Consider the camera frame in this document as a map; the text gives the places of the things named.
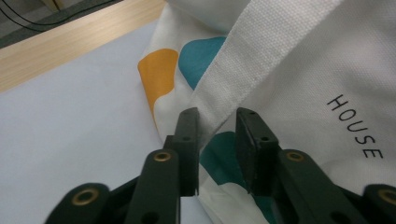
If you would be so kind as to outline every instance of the white strap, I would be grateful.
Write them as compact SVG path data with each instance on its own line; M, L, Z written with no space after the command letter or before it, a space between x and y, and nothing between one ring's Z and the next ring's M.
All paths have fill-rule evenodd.
M200 111L200 147L288 53L343 0L252 0L209 65L190 106Z

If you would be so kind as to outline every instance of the teal pattern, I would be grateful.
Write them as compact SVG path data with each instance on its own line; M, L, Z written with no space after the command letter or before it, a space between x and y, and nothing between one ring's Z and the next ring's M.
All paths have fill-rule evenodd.
M178 69L193 90L218 54L224 41L225 37L222 36L193 40L181 50L178 58Z

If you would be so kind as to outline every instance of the orange shape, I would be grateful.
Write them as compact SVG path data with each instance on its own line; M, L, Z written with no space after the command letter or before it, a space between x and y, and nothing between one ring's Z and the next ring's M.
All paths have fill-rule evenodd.
M153 117L155 101L175 87L177 58L175 50L159 49L147 55L137 65Z

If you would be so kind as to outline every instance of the wooden table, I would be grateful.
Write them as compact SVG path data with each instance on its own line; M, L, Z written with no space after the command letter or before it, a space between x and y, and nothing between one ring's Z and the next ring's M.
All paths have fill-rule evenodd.
M124 0L0 49L0 92L159 18L163 0Z

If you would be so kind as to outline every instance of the white canvas bag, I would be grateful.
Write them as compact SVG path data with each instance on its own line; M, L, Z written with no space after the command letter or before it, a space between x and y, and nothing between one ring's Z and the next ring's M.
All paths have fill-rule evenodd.
M396 186L395 9L395 1L169 1L139 70L162 139L181 110L199 109L199 199L214 223L273 222L270 201L248 195L236 167L239 106L335 184L356 193Z

